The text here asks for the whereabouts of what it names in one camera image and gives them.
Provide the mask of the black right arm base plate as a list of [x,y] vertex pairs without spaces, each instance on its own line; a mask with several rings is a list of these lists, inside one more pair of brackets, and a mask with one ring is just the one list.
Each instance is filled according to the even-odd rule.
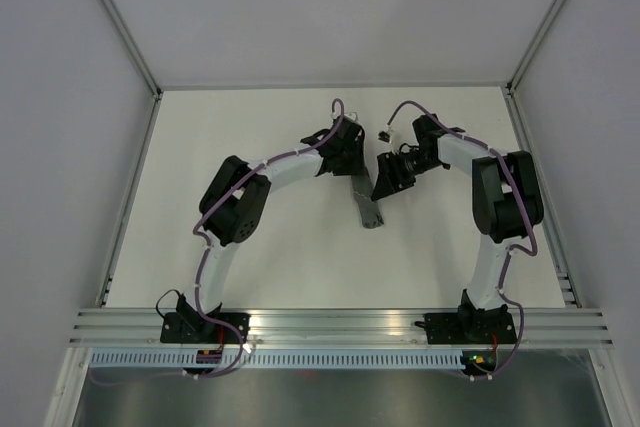
[[504,309],[471,312],[428,312],[422,329],[429,345],[513,345],[513,317]]

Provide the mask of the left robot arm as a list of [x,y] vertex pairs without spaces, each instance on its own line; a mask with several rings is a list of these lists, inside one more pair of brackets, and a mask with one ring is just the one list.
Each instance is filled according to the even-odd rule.
[[177,324],[188,336],[198,343],[216,336],[230,264],[240,244],[257,229],[271,193],[323,174],[346,176],[362,226],[382,224],[378,206],[371,200],[373,185],[365,165],[364,141],[364,128],[340,116],[331,128],[302,139],[288,152],[256,162],[237,156],[224,160],[199,203],[201,219],[194,233],[204,238],[205,252],[196,280],[176,306]]

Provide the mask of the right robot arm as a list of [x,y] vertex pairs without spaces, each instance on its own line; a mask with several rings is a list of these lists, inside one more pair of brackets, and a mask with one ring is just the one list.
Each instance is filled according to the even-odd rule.
[[405,191],[430,170],[456,168],[470,178],[472,217],[481,234],[474,272],[456,313],[428,314],[423,327],[438,337],[450,328],[468,343],[486,342],[491,335],[514,341],[506,274],[514,251],[537,254],[533,228],[544,218],[533,158],[526,151],[501,153],[432,114],[418,117],[412,127],[415,144],[378,155],[372,199]]

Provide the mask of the grey cloth napkin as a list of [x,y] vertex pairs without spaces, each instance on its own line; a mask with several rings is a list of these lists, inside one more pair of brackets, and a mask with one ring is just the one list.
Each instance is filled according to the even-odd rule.
[[367,171],[351,178],[352,197],[359,212],[361,225],[365,229],[376,229],[384,225],[384,219],[380,208],[371,196],[373,183]]

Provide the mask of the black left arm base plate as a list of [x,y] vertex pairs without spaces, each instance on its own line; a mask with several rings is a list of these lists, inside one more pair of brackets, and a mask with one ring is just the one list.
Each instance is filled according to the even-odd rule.
[[[250,314],[246,312],[223,311],[218,319],[233,326],[245,341],[249,333]],[[201,321],[200,326],[192,328],[178,313],[165,315],[161,329],[160,342],[162,344],[224,344],[239,345],[238,336],[230,328],[219,324]]]

